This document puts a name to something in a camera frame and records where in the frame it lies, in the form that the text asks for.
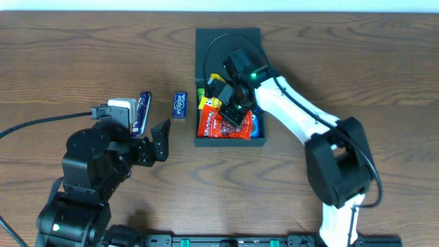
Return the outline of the Cadbury Dairy Milk bar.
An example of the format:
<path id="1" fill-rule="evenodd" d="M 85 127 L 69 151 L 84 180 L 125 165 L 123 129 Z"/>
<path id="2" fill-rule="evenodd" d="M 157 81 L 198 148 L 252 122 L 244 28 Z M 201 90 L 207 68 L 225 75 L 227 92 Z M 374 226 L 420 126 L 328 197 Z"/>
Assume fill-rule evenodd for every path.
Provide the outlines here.
<path id="1" fill-rule="evenodd" d="M 139 137 L 145 132 L 147 116 L 150 109 L 151 92 L 144 91 L 139 95 L 137 104 L 137 120 L 132 126 L 132 137 Z"/>

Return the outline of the yellow sunflower seeds bag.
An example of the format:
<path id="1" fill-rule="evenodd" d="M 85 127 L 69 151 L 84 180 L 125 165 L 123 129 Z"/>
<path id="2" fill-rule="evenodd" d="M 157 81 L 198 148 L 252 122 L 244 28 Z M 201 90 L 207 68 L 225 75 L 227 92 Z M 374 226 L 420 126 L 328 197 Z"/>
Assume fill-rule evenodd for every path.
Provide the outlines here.
<path id="1" fill-rule="evenodd" d="M 208 98 L 203 95 L 202 100 L 198 103 L 198 109 L 203 110 L 206 105 L 212 106 L 213 108 L 221 108 L 222 102 L 218 98 Z"/>

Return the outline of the blue Oreo cookie pack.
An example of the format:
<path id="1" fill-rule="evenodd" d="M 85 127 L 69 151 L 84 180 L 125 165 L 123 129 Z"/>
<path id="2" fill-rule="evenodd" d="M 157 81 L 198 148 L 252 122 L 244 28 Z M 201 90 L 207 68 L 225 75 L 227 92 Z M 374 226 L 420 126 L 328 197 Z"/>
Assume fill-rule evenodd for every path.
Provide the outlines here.
<path id="1" fill-rule="evenodd" d="M 258 119 L 257 115 L 255 115 L 254 113 L 252 113 L 251 116 L 252 116 L 252 131 L 251 131 L 250 138 L 256 139 L 256 138 L 259 138 L 259 136 L 260 136 L 259 119 Z"/>

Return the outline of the blue Eclipse mints tin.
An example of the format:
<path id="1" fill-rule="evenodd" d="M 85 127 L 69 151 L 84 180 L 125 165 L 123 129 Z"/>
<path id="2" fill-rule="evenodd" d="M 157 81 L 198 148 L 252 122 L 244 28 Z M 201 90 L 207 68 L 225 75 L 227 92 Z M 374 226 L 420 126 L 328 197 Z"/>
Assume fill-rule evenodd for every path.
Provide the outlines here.
<path id="1" fill-rule="evenodd" d="M 174 104 L 172 110 L 172 117 L 175 119 L 185 119 L 187 116 L 187 93 L 174 93 Z"/>

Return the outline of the red snack bag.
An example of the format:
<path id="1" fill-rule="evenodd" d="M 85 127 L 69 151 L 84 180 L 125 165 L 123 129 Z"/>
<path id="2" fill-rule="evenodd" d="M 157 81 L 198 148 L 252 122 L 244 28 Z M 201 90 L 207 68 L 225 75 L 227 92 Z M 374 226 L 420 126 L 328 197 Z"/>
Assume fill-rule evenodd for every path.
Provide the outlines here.
<path id="1" fill-rule="evenodd" d="M 220 115 L 217 108 L 205 105 L 200 112 L 197 138 L 250 140 L 252 114 L 248 112 L 242 123 L 233 127 Z"/>

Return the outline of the Haribo gummy worms bag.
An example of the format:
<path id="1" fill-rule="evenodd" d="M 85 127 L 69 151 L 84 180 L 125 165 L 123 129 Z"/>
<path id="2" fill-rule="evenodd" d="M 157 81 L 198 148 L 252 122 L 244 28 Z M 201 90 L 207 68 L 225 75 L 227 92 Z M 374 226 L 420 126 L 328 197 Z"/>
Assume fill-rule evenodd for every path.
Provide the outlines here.
<path id="1" fill-rule="evenodd" d="M 202 97 L 204 95 L 204 88 L 198 88 L 197 89 L 197 94 L 198 94 L 198 103 L 200 103 L 201 100 L 202 100 Z"/>

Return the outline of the black gift box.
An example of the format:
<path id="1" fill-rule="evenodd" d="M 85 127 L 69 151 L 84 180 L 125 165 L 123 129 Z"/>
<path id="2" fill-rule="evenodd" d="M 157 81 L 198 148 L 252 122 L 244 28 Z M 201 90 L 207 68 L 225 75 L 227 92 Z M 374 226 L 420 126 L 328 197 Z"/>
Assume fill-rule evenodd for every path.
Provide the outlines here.
<path id="1" fill-rule="evenodd" d="M 217 73 L 224 79 L 228 78 L 223 61 L 234 51 L 244 50 L 256 65 L 264 65 L 265 60 L 255 46 L 261 44 L 261 30 L 256 27 L 247 28 L 199 28 L 195 31 L 195 88 L 204 87 L 203 73 L 207 75 Z M 265 116 L 257 117 L 259 136 L 245 139 L 209 139 L 194 138 L 195 146 L 222 148 L 222 147 L 262 147 L 266 142 Z"/>

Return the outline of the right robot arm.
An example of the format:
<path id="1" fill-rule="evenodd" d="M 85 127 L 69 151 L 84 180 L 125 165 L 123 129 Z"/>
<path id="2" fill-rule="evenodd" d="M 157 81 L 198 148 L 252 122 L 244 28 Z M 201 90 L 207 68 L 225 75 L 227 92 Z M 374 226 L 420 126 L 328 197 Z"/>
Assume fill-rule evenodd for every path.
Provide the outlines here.
<path id="1" fill-rule="evenodd" d="M 313 105 L 267 64 L 245 51 L 230 54 L 223 65 L 230 77 L 220 113 L 237 127 L 259 109 L 276 117 L 305 148 L 307 177 L 322 201 L 319 237 L 326 246 L 352 246 L 359 209 L 372 180 L 377 180 L 364 129 L 354 118 L 341 120 Z"/>

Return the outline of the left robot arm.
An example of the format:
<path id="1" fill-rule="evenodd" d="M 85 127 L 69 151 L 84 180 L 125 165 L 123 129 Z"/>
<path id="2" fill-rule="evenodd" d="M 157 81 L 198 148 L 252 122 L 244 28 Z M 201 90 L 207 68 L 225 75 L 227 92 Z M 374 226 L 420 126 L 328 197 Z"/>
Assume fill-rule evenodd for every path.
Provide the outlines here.
<path id="1" fill-rule="evenodd" d="M 129 127 L 101 118 L 67 140 L 64 176 L 51 188 L 37 219 L 37 246 L 144 246 L 142 233 L 112 225 L 109 200 L 135 165 L 151 167 L 169 156 L 170 120 L 132 137 Z"/>

